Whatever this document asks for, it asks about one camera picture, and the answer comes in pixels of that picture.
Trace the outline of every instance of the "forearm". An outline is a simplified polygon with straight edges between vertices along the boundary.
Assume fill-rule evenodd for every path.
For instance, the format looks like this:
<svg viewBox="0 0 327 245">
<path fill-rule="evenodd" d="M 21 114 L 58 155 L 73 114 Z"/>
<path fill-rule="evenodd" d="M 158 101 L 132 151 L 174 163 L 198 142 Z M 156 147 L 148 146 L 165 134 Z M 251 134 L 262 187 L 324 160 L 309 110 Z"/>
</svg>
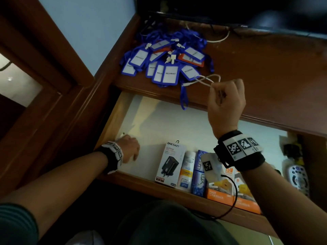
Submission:
<svg viewBox="0 0 327 245">
<path fill-rule="evenodd" d="M 17 203 L 35 217 L 40 237 L 106 168 L 107 157 L 93 152 L 42 175 L 1 202 Z"/>
<path fill-rule="evenodd" d="M 268 163 L 241 174 L 284 244 L 327 244 L 327 214 Z"/>
</svg>

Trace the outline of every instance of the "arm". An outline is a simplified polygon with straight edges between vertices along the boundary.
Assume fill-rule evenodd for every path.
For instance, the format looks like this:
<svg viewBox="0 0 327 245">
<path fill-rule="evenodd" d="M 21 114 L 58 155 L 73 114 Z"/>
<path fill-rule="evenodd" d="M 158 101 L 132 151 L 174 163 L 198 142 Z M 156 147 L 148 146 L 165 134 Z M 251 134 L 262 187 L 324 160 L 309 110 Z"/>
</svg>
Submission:
<svg viewBox="0 0 327 245">
<path fill-rule="evenodd" d="M 140 146 L 135 138 L 126 135 L 117 144 L 123 151 L 124 163 L 131 156 L 136 160 Z M 102 152 L 93 152 L 51 170 L 0 202 L 19 204 L 29 210 L 35 217 L 41 238 L 107 164 L 107 157 Z"/>
<path fill-rule="evenodd" d="M 237 130 L 245 107 L 243 81 L 214 83 L 208 118 L 217 139 Z M 284 244 L 327 244 L 327 214 L 266 162 L 241 172 L 252 195 Z"/>
</svg>

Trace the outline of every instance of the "person's left hand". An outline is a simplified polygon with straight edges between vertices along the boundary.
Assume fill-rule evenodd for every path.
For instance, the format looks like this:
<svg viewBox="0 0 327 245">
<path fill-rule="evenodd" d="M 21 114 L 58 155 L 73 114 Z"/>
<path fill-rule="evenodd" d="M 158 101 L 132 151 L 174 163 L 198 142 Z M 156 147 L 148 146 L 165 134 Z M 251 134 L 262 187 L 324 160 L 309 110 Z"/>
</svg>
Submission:
<svg viewBox="0 0 327 245">
<path fill-rule="evenodd" d="M 140 152 L 140 144 L 136 138 L 131 138 L 130 135 L 125 135 L 116 143 L 120 146 L 123 151 L 123 163 L 128 163 L 131 156 L 133 156 L 133 160 L 135 161 Z"/>
</svg>

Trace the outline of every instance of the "orange and white box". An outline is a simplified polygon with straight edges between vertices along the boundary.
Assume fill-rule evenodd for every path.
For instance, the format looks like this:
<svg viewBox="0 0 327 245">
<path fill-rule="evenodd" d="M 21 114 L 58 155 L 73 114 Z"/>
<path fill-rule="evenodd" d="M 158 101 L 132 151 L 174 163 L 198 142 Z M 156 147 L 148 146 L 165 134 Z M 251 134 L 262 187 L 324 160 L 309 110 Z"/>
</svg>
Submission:
<svg viewBox="0 0 327 245">
<path fill-rule="evenodd" d="M 227 169 L 222 165 L 221 174 L 227 175 L 233 180 L 235 170 L 234 167 Z M 230 179 L 223 177 L 221 181 L 209 183 L 207 199 L 232 206 L 234 203 L 234 188 L 233 182 Z"/>
<path fill-rule="evenodd" d="M 261 214 L 261 210 L 254 197 L 252 196 L 250 189 L 247 187 L 243 177 L 239 171 L 235 171 L 234 182 L 237 189 L 234 192 L 234 199 L 237 191 L 237 201 L 235 207 L 246 211 Z"/>
</svg>

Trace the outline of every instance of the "dark green sleeve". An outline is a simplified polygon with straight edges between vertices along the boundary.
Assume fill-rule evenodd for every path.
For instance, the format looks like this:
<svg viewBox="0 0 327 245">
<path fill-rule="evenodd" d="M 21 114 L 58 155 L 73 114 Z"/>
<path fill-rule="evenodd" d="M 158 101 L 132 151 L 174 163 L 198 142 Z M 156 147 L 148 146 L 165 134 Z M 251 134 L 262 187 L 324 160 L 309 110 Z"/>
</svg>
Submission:
<svg viewBox="0 0 327 245">
<path fill-rule="evenodd" d="M 0 244 L 36 245 L 39 230 L 33 215 L 24 207 L 0 204 Z"/>
</svg>

